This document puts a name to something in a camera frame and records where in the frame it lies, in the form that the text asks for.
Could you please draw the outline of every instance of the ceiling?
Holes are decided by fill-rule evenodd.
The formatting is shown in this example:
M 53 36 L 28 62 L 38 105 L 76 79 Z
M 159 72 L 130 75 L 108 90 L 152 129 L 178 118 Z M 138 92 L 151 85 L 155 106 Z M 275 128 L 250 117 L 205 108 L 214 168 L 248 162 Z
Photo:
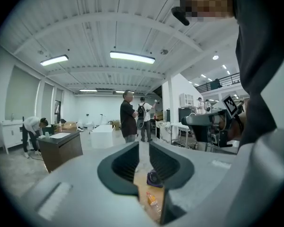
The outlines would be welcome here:
M 0 45 L 76 93 L 107 88 L 146 94 L 183 70 L 188 80 L 201 83 L 201 73 L 226 76 L 222 63 L 235 73 L 235 19 L 184 26 L 170 12 L 174 5 L 175 0 L 22 0 L 1 28 Z M 111 59 L 114 50 L 156 61 Z M 216 51 L 220 58 L 212 61 Z M 63 54 L 68 61 L 40 65 Z

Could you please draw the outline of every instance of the concrete floor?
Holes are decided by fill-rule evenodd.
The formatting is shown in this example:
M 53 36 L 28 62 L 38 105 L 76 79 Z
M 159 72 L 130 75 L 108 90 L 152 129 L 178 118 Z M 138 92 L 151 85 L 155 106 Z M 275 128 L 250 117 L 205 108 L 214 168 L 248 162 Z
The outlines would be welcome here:
M 89 132 L 80 133 L 83 154 L 94 154 L 99 149 L 92 149 L 90 146 Z M 140 141 L 139 172 L 136 174 L 146 175 L 152 166 L 149 162 L 148 143 L 141 142 L 141 134 L 136 140 Z M 116 131 L 116 145 L 124 144 L 121 131 Z M 9 155 L 3 150 L 0 151 L 0 182 L 2 187 L 15 197 L 21 197 L 34 184 L 38 183 L 48 175 L 41 156 L 36 156 L 33 151 L 29 152 L 32 158 L 23 156 L 22 146 L 15 146 L 9 149 Z

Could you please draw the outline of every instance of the pants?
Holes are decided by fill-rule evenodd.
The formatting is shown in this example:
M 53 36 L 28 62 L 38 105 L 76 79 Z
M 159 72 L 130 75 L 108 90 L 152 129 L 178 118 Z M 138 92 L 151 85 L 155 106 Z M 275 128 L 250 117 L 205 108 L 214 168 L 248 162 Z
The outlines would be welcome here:
M 144 125 L 141 129 L 141 139 L 142 140 L 145 139 L 145 129 L 147 133 L 147 141 L 150 141 L 151 140 L 151 121 L 150 120 L 144 122 Z
M 134 142 L 136 139 L 136 135 L 135 134 L 131 134 L 129 136 L 124 137 L 125 139 L 125 143 L 129 143 L 129 142 Z
M 22 140 L 23 140 L 23 150 L 24 152 L 27 152 L 27 136 L 30 136 L 30 139 L 32 141 L 34 150 L 38 150 L 37 147 L 37 142 L 36 142 L 36 138 L 38 137 L 38 135 L 34 135 L 31 131 L 27 131 L 27 129 L 24 127 L 24 125 L 22 125 Z

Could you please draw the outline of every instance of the white wall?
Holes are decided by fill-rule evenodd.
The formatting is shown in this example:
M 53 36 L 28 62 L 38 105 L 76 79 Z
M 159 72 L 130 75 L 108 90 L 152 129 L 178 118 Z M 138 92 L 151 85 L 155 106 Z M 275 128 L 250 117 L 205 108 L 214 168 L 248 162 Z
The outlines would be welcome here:
M 78 121 L 78 98 L 73 92 L 64 90 L 62 93 L 61 118 L 66 121 Z
M 145 98 L 145 102 L 150 105 L 154 104 L 154 100 L 159 97 Z M 107 121 L 120 120 L 120 105 L 123 102 L 122 96 L 78 96 L 77 97 L 77 112 L 80 122 L 85 123 L 87 120 L 86 114 L 89 114 L 89 122 L 94 122 L 98 125 L 101 120 L 101 115 L 106 116 Z M 134 97 L 131 104 L 133 109 L 138 109 L 140 97 Z
M 181 74 L 177 74 L 171 78 L 172 84 L 172 94 L 173 94 L 173 105 L 174 105 L 174 119 L 178 121 L 178 108 L 180 107 L 180 94 L 186 93 L 194 97 L 194 106 L 198 106 L 198 98 L 203 96 L 198 92 L 198 90 L 189 81 L 183 77 Z M 169 97 L 169 83 L 165 82 L 162 85 L 162 97 L 163 97 L 163 111 L 170 109 L 170 97 Z
M 13 55 L 8 53 L 6 50 L 4 50 L 0 46 L 0 121 L 5 120 L 5 103 L 6 103 L 6 96 L 7 96 L 7 90 L 9 85 L 10 76 L 13 70 L 14 65 L 19 67 L 20 69 L 24 70 L 25 72 L 31 74 L 32 76 L 39 78 L 41 80 L 39 89 L 37 92 L 37 104 L 36 104 L 36 116 L 41 117 L 41 105 L 42 105 L 42 96 L 43 96 L 43 89 L 44 89 L 44 83 L 49 83 L 54 86 L 54 91 L 59 88 L 61 90 L 67 91 L 66 101 L 69 102 L 65 109 L 65 118 L 67 118 L 67 114 L 72 115 L 71 118 L 75 118 L 76 115 L 74 115 L 76 109 L 71 109 L 71 105 L 75 105 L 76 98 L 74 96 L 71 96 L 69 94 L 72 94 L 67 89 L 61 87 L 60 85 L 54 83 L 50 79 L 44 77 L 42 74 L 38 73 L 34 69 L 30 68 L 26 64 L 19 61 L 17 58 L 15 58 Z

